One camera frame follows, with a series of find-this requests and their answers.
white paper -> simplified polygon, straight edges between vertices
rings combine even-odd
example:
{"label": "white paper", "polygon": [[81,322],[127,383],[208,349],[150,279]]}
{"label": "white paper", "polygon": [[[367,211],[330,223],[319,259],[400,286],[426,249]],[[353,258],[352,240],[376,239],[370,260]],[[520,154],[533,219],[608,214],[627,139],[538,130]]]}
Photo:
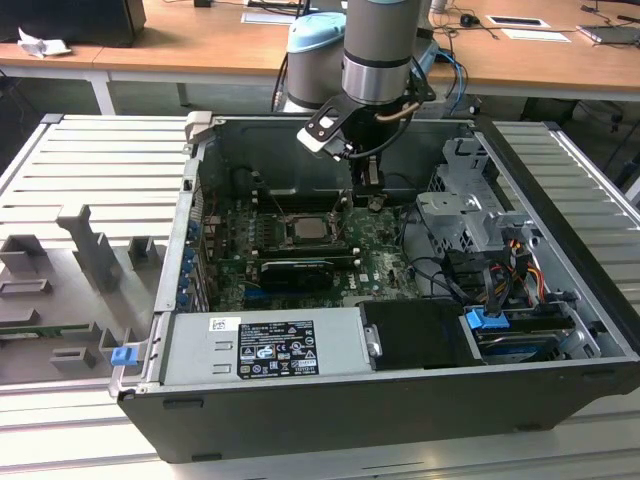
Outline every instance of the white paper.
{"label": "white paper", "polygon": [[539,40],[542,42],[571,42],[561,33],[503,28],[502,33],[512,40]]}
{"label": "white paper", "polygon": [[293,15],[278,15],[276,13],[245,12],[242,14],[242,23],[257,23],[262,25],[291,25],[295,17]]}
{"label": "white paper", "polygon": [[20,32],[18,45],[29,55],[42,59],[50,55],[71,53],[71,50],[62,40],[42,40],[24,33],[21,28],[18,31]]}

barcode sticker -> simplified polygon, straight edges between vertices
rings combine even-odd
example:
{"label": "barcode sticker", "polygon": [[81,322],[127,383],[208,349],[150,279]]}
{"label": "barcode sticker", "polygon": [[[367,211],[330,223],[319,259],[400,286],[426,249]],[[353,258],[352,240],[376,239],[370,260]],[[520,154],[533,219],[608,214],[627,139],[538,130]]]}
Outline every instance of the barcode sticker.
{"label": "barcode sticker", "polygon": [[215,317],[209,319],[210,332],[233,332],[238,331],[238,325],[242,317]]}

desk leg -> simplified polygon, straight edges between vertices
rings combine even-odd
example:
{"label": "desk leg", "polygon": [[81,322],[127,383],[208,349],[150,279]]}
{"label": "desk leg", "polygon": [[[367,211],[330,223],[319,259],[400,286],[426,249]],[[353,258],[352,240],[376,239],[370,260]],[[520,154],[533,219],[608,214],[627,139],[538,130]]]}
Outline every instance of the desk leg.
{"label": "desk leg", "polygon": [[116,109],[113,106],[111,99],[111,92],[109,92],[109,77],[105,73],[104,75],[93,75],[89,80],[93,87],[93,93],[98,101],[100,107],[100,113],[102,115],[115,115]]}
{"label": "desk leg", "polygon": [[184,83],[176,83],[176,87],[178,87],[178,99],[180,100],[180,106],[191,106],[189,95],[187,94],[187,86]]}

sticker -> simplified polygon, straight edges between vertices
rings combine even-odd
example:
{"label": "sticker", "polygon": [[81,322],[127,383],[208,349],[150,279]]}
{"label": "sticker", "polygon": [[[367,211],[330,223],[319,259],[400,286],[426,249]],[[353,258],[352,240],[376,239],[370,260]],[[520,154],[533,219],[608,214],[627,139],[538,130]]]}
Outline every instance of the sticker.
{"label": "sticker", "polygon": [[212,317],[209,319],[210,332],[235,332],[242,317]]}
{"label": "sticker", "polygon": [[37,333],[5,333],[0,335],[0,340],[23,340],[25,338],[38,338]]}
{"label": "sticker", "polygon": [[238,322],[236,328],[238,376],[241,379],[320,373],[313,321]]}

blue tab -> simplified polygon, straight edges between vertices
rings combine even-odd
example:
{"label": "blue tab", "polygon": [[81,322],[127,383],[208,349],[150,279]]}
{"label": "blue tab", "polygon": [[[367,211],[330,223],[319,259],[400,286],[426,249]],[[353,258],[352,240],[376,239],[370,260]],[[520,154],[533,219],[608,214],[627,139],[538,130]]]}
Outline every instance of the blue tab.
{"label": "blue tab", "polygon": [[111,354],[111,365],[114,367],[133,366],[138,364],[138,347],[118,347]]}
{"label": "blue tab", "polygon": [[497,317],[488,317],[484,314],[484,309],[474,308],[465,316],[472,330],[477,328],[509,328],[511,326],[504,312]]}

